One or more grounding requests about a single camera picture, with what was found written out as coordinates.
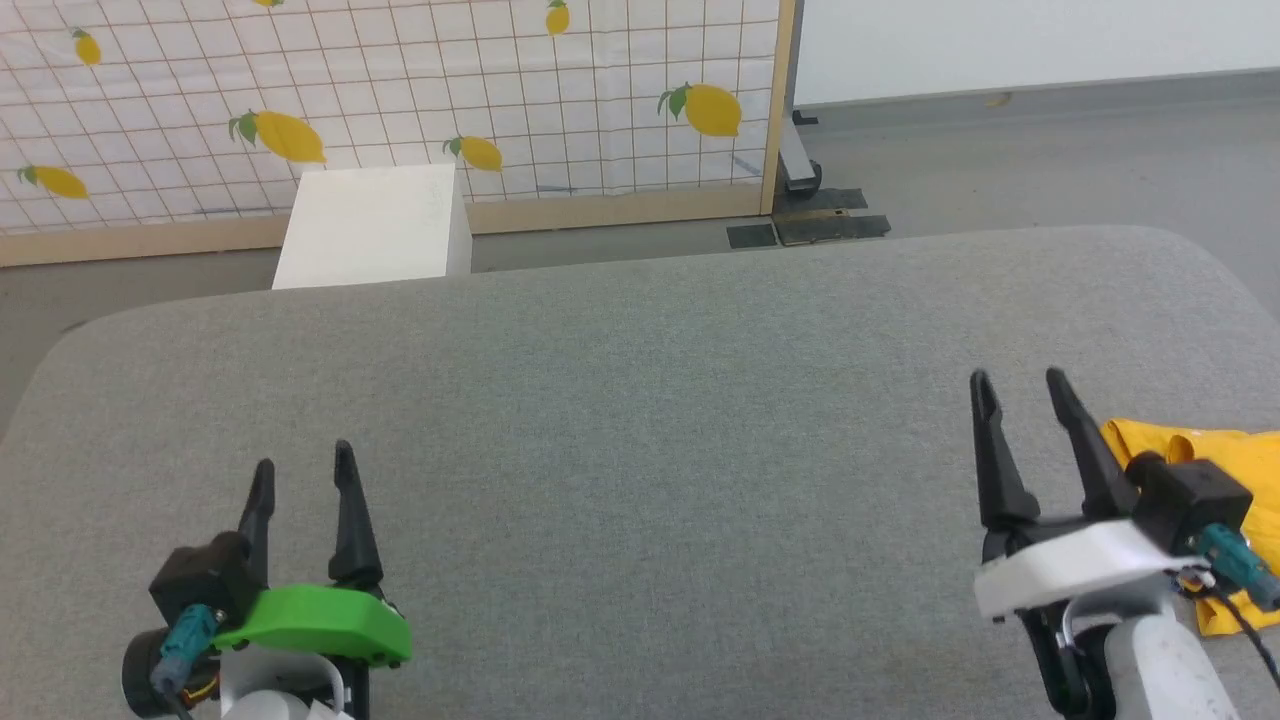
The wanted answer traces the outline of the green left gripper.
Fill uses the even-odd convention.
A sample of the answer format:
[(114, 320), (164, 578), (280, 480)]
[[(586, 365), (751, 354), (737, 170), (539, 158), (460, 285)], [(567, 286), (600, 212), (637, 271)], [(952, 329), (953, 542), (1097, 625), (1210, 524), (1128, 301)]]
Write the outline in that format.
[[(351, 443), (335, 442), (339, 493), (334, 587), (257, 594), (237, 618), (210, 600), (182, 603), (166, 626), (138, 634), (122, 660), (122, 693), (137, 717), (189, 717), (214, 702), (221, 717), (367, 717), (371, 673), (411, 656), (407, 620), (380, 591), (384, 570)], [(252, 577), (269, 585), (275, 466), (260, 460), (239, 518)]]

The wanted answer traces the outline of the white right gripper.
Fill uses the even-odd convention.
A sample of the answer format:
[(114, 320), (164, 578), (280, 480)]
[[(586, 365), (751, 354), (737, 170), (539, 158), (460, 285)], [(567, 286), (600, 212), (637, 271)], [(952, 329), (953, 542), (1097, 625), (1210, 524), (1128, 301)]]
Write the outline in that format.
[[(1082, 515), (1101, 521), (983, 562), (975, 574), (975, 601), (987, 620), (1018, 610), (1110, 591), (1169, 571), (1207, 571), (1202, 556), (1174, 556), (1132, 520), (1137, 489), (1106, 445), (1065, 370), (1044, 373), (1059, 424), (1068, 433), (1084, 498)], [(1002, 407), (984, 370), (970, 375), (972, 427), (980, 524), (1004, 530), (1036, 521), (1041, 506), (1021, 482), (1002, 428)]]

